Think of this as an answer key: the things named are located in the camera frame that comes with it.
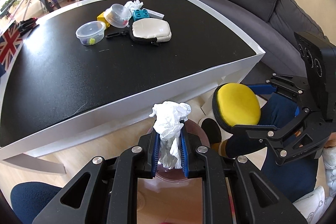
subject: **white pouch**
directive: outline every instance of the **white pouch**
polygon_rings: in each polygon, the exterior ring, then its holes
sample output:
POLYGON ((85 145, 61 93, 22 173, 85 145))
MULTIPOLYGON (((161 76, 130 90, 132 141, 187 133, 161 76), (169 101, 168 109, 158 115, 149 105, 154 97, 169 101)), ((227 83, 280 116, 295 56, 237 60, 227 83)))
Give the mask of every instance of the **white pouch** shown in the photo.
POLYGON ((140 44, 154 44, 171 39, 171 31, 167 21, 156 18, 143 18, 132 25, 130 37, 140 44))

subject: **shoe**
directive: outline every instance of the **shoe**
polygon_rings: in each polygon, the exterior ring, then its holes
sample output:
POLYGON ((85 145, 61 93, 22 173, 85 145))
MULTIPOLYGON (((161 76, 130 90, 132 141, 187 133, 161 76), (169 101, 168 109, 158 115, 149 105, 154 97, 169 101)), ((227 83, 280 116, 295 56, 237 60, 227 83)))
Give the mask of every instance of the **shoe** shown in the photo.
POLYGON ((211 118, 203 118, 199 121, 198 125, 206 133, 210 145, 220 143, 222 141, 221 129, 215 120, 211 118))

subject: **crumpled tissue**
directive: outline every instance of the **crumpled tissue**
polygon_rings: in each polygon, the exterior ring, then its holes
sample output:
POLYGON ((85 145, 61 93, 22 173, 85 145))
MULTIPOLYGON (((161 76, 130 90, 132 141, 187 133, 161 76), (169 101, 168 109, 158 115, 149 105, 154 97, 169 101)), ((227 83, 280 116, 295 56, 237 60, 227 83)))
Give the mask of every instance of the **crumpled tissue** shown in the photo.
POLYGON ((176 103, 165 101, 162 104, 155 104, 153 113, 150 117, 156 115, 156 121, 153 128, 160 134, 160 158, 159 164, 164 168, 181 169, 180 154, 180 131, 183 124, 181 120, 187 121, 187 116, 191 112, 190 105, 186 103, 176 103))
POLYGON ((124 6, 133 14, 134 10, 138 10, 143 6, 143 2, 140 2, 139 0, 128 1, 124 6))

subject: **bicycle wheel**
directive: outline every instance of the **bicycle wheel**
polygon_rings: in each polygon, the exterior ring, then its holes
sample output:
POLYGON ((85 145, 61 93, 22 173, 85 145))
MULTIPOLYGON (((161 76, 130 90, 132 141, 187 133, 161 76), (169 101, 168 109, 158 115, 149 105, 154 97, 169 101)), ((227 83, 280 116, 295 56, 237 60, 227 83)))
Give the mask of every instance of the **bicycle wheel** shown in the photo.
POLYGON ((44 0, 44 5, 49 13, 61 8, 59 3, 55 3, 53 0, 44 0))

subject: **yellow sponge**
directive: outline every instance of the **yellow sponge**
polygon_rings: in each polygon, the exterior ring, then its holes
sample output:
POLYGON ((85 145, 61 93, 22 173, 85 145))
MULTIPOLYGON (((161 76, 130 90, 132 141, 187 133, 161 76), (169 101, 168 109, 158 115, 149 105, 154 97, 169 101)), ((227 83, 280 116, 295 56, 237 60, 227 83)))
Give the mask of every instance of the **yellow sponge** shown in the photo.
POLYGON ((260 106, 256 95, 246 85, 228 83, 217 92, 219 113, 231 127, 236 124, 258 124, 260 106))
POLYGON ((97 20, 104 22, 106 24, 106 28, 110 26, 110 23, 107 22, 107 20, 104 17, 104 12, 102 12, 99 16, 97 16, 97 20))

